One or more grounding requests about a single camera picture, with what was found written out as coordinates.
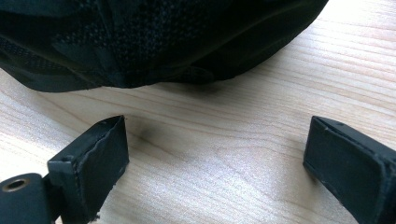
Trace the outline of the black fabric backpack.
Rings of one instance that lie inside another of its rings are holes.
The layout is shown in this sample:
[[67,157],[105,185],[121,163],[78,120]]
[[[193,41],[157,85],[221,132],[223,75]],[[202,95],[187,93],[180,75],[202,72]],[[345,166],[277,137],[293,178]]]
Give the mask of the black fabric backpack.
[[44,92],[245,73],[328,0],[0,0],[0,68]]

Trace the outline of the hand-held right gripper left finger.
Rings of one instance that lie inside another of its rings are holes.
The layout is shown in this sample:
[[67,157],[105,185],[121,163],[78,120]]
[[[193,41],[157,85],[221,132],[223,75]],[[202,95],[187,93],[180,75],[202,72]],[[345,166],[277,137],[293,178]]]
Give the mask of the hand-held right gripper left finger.
[[97,219],[108,193],[129,162],[123,116],[95,123],[48,161],[49,180],[62,189],[64,224]]

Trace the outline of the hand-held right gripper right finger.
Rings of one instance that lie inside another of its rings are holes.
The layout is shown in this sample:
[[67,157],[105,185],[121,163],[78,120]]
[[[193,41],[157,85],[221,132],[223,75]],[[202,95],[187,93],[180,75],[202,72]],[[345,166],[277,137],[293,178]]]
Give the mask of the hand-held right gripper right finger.
[[342,122],[314,116],[304,168],[360,224],[396,224],[396,150]]

